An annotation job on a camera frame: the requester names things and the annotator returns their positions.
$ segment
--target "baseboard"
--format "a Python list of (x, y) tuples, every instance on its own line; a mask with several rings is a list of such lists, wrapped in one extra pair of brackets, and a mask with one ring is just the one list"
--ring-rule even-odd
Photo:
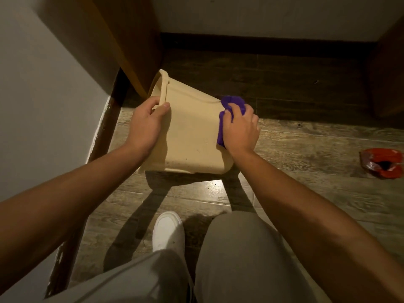
[(161, 33), (166, 49), (365, 59), (376, 42)]
[[(116, 76), (112, 94), (109, 98), (103, 119), (101, 120), (88, 162), (92, 162), (108, 152), (109, 144), (111, 143), (116, 122), (118, 121), (119, 113), (129, 85), (128, 78), (122, 69), (120, 69)], [(63, 244), (60, 245), (56, 256), (55, 266), (47, 287), (46, 298), (56, 295), (68, 287), (85, 225), (86, 222), (84, 222)]]

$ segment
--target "person's left arm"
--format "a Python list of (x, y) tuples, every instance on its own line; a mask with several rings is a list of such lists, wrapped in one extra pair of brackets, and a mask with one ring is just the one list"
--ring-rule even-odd
[(0, 293), (52, 253), (147, 158), (169, 103), (151, 97), (133, 112), (125, 144), (0, 202)]

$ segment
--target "beige plastic bin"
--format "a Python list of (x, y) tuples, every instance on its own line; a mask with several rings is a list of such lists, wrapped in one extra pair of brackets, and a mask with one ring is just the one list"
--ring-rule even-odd
[(220, 100), (189, 87), (159, 70), (149, 96), (170, 102), (157, 143), (138, 172), (147, 170), (222, 174), (230, 170), (229, 152), (217, 144)]

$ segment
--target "finger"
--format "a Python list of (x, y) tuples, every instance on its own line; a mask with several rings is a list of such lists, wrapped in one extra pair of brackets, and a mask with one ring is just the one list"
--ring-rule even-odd
[(223, 116), (223, 127), (228, 127), (231, 124), (231, 113), (226, 109)]
[(252, 123), (253, 123), (254, 126), (258, 126), (258, 119), (259, 119), (259, 118), (258, 118), (257, 115), (253, 115), (253, 116), (252, 116), (252, 120), (251, 120), (251, 121), (252, 121)]
[(149, 99), (145, 100), (139, 105), (140, 108), (146, 110), (149, 114), (152, 113), (152, 108), (158, 105), (160, 102), (159, 96), (151, 96)]
[(254, 109), (249, 104), (245, 104), (245, 107), (246, 107), (246, 112), (244, 113), (244, 116), (247, 119), (252, 119), (252, 117), (254, 115)]
[(235, 118), (241, 117), (241, 110), (240, 110), (240, 106), (238, 106), (237, 104), (234, 103), (229, 103), (231, 110), (233, 111), (233, 115)]
[(151, 117), (155, 117), (161, 119), (168, 111), (170, 110), (170, 104), (165, 102), (163, 105), (157, 107), (154, 112), (151, 114)]

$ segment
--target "pants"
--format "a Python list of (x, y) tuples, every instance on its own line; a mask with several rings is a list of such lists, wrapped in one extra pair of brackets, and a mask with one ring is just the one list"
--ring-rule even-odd
[[(64, 302), (181, 302), (192, 285), (180, 257), (160, 250), (105, 272), (46, 300)], [(256, 214), (216, 217), (195, 273), (199, 303), (315, 302), (279, 234)]]

